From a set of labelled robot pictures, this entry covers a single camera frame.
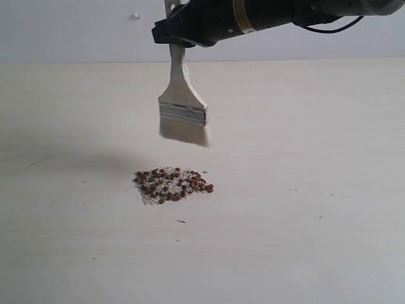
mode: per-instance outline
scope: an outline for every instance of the paintbrush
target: paintbrush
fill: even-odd
[[[166,16],[180,0],[165,0]],[[166,91],[158,98],[160,135],[184,143],[209,146],[207,104],[190,84],[185,48],[170,44],[171,72]]]

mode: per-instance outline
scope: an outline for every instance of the seed mixture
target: seed mixture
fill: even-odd
[[[161,205],[167,201],[180,201],[192,193],[212,193],[214,185],[208,184],[199,172],[182,168],[157,168],[136,172],[133,179],[140,189],[146,205]]]

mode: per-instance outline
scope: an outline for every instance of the gold band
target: gold band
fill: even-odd
[[[246,14],[245,0],[233,0],[234,16],[240,30],[244,34],[255,32]]]

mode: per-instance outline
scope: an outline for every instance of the black cable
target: black cable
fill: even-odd
[[[357,24],[360,22],[361,19],[363,19],[364,16],[360,16],[357,19],[355,19],[355,21],[352,21],[351,23],[345,25],[344,27],[341,28],[337,28],[335,30],[319,30],[317,28],[313,28],[313,27],[307,27],[307,26],[301,26],[304,30],[308,30],[310,32],[314,32],[314,33],[320,33],[320,34],[336,34],[336,33],[340,33],[343,32],[344,30],[347,30],[349,27],[352,27],[353,25]]]

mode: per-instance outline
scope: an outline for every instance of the white granules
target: white granules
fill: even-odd
[[[207,185],[199,172],[173,167],[161,167],[135,173],[133,180],[146,205],[161,205],[179,201],[194,192],[212,193],[214,186]]]

